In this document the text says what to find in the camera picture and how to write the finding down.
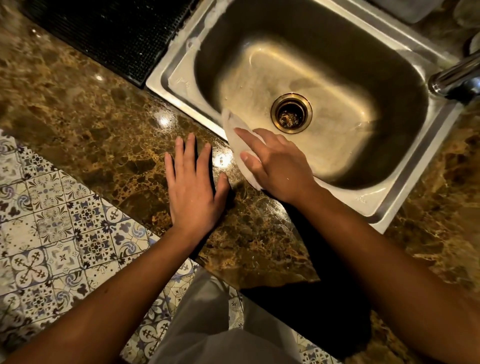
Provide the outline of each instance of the tiled floor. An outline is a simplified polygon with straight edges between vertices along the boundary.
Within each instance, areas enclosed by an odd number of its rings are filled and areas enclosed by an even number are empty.
[[[158,239],[50,162],[0,131],[0,343],[14,350]],[[145,363],[162,340],[197,264],[172,277],[121,355]],[[230,289],[230,328],[243,326]],[[304,363],[336,364],[294,333]]]

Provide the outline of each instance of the sink rim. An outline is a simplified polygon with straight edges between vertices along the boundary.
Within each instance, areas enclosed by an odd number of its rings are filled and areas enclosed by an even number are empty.
[[[150,90],[224,140],[226,140],[224,130],[213,121],[220,120],[220,114],[203,99],[198,86],[194,84],[192,87],[192,84],[187,81],[195,80],[194,61],[198,48],[193,43],[193,47],[186,49],[186,42],[195,37],[198,44],[201,44],[206,34],[215,26],[213,24],[211,27],[205,27],[205,17],[217,3],[229,5],[233,1],[238,0],[204,0],[146,81],[146,86]],[[408,26],[363,0],[309,1],[340,14],[391,49],[405,51],[402,57],[419,72],[424,81],[431,74],[450,67],[458,61],[456,57],[443,52]],[[175,72],[186,75],[186,78],[177,78],[176,83],[170,85],[168,79],[174,78]],[[384,181],[361,190],[348,190],[334,187],[316,178],[319,185],[326,187],[341,201],[359,211],[381,233],[394,218],[462,110],[462,106],[455,101],[448,101],[432,94],[429,94],[428,102],[427,116],[419,133],[394,172]],[[365,205],[369,206],[372,213],[363,213],[367,211]]]

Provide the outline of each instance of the stainless steel surface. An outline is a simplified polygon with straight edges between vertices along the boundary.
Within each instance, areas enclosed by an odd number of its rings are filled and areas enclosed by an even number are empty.
[[[426,82],[457,61],[361,0],[204,0],[147,87],[223,138],[222,108],[278,133],[272,104],[304,96],[310,125],[284,136],[383,232],[461,110]]]
[[[310,125],[312,115],[310,102],[293,92],[279,96],[270,109],[270,118],[275,127],[288,134],[304,131]]]
[[[457,87],[466,87],[471,93],[478,95],[476,82],[480,77],[480,50],[466,57],[455,66],[434,74],[428,81],[429,88],[439,96],[447,97]]]

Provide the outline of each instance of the hand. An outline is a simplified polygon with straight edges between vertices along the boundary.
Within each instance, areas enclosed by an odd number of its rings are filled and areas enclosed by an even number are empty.
[[[183,140],[175,142],[175,167],[172,156],[165,153],[165,170],[173,227],[186,233],[196,246],[215,226],[225,209],[230,190],[228,177],[221,173],[215,195],[210,184],[209,159],[212,146],[206,143],[195,168],[195,135],[188,135],[185,151]]]
[[[319,188],[305,155],[283,135],[255,129],[254,132],[265,140],[264,144],[245,129],[236,128],[235,132],[260,158],[241,152],[243,163],[274,197],[295,205],[302,196],[308,195],[311,188]]]

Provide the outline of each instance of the paper towel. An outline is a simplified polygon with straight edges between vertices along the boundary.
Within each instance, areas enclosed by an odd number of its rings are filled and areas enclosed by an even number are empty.
[[[233,157],[235,158],[235,161],[240,169],[240,172],[255,189],[261,190],[262,189],[261,185],[257,182],[252,172],[248,170],[247,166],[245,166],[245,163],[243,163],[243,160],[241,160],[240,153],[243,151],[247,151],[258,160],[260,159],[250,149],[250,147],[242,140],[242,138],[240,138],[237,135],[237,133],[235,133],[234,129],[242,128],[242,129],[248,130],[257,138],[259,138],[263,143],[265,143],[265,141],[260,135],[251,131],[248,125],[242,119],[240,119],[240,117],[233,114],[228,109],[222,110],[221,122],[222,122],[223,130],[225,131],[225,135],[227,136],[228,144],[230,144],[230,148],[232,149],[232,152],[233,152]]]

